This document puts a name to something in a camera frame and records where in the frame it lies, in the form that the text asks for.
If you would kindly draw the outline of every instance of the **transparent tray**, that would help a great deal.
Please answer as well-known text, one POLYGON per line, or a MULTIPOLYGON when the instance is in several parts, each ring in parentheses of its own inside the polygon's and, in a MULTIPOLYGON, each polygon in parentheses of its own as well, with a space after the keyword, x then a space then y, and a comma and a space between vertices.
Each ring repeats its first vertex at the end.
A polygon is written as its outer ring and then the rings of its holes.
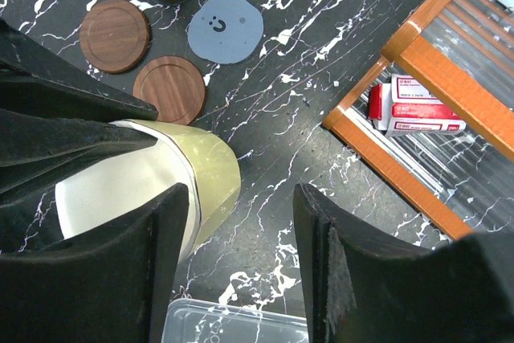
POLYGON ((308 343, 304 318, 193 299, 168 307, 162 343, 308 343))

